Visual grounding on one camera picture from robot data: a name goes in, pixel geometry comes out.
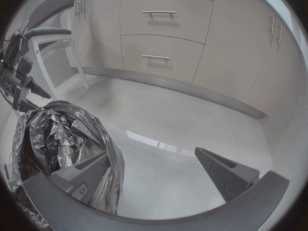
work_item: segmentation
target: white chair leg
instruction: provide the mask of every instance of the white chair leg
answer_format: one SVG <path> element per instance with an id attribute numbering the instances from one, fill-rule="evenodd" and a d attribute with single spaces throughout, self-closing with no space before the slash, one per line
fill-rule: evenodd
<path id="1" fill-rule="evenodd" d="M 86 89 L 89 89 L 90 87 L 88 85 L 88 81 L 86 79 L 86 76 L 84 75 L 84 71 L 83 71 L 83 69 L 80 65 L 79 57 L 78 57 L 77 50 L 76 50 L 73 39 L 70 39 L 70 44 L 71 44 L 71 49 L 72 49 L 72 53 L 73 53 L 73 58 L 74 58 L 76 66 L 77 66 L 77 69 L 79 71 L 79 74 L 81 76 L 81 79 L 83 81 L 83 84 L 86 87 Z"/>
<path id="2" fill-rule="evenodd" d="M 39 69 L 36 69 L 36 74 L 38 75 L 38 77 L 43 77 L 44 79 L 34 79 L 45 91 L 47 91 L 50 96 L 51 99 L 53 101 L 57 101 L 57 100 L 61 100 L 60 95 L 58 94 L 58 92 L 56 91 L 56 88 L 54 86 L 54 84 L 52 83 L 46 67 L 44 65 L 42 56 L 41 56 L 41 52 L 39 50 L 39 45 L 33 41 L 33 39 L 31 38 L 28 42 L 29 45 L 29 51 L 32 52 L 31 54 L 31 60 L 33 61 L 33 68 L 37 68 L 37 66 L 39 66 Z"/>

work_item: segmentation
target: chair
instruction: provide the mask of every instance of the chair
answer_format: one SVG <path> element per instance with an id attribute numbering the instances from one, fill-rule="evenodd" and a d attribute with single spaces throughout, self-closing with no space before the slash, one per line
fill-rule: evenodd
<path id="1" fill-rule="evenodd" d="M 74 6 L 74 0 L 45 0 L 30 15 L 25 37 L 27 43 L 21 51 L 25 55 L 28 51 L 29 58 L 33 61 L 33 70 L 31 75 L 36 82 L 46 90 L 53 101 L 60 100 L 43 62 L 44 58 L 59 52 L 67 47 L 71 47 L 73 58 L 81 79 L 86 89 L 89 89 L 84 71 L 80 65 L 77 50 L 71 31 L 71 7 Z M 54 15 L 67 9 L 67 29 L 38 27 Z M 54 44 L 56 41 L 62 41 L 61 44 Z"/>

